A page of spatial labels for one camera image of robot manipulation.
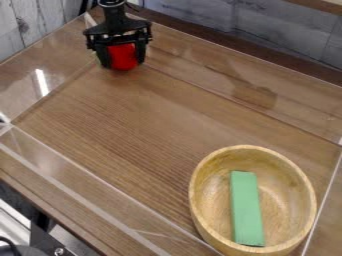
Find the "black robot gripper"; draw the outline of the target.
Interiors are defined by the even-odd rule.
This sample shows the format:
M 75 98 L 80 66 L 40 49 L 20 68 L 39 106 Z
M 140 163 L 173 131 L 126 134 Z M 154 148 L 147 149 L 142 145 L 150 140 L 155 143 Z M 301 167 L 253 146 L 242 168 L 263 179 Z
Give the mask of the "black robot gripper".
M 136 60 L 142 64 L 146 59 L 146 44 L 152 40 L 151 22 L 130 18 L 123 6 L 107 7 L 103 13 L 104 21 L 83 32 L 87 48 L 95 49 L 102 66 L 110 69 L 108 46 L 134 43 Z

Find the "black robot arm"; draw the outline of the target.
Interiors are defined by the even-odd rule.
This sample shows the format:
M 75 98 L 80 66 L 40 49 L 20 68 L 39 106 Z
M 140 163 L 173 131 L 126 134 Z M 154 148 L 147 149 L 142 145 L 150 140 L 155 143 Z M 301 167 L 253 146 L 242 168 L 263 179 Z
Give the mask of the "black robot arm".
M 104 68 L 128 71 L 144 62 L 152 24 L 126 14 L 127 0 L 98 0 L 104 21 L 83 32 L 86 45 Z

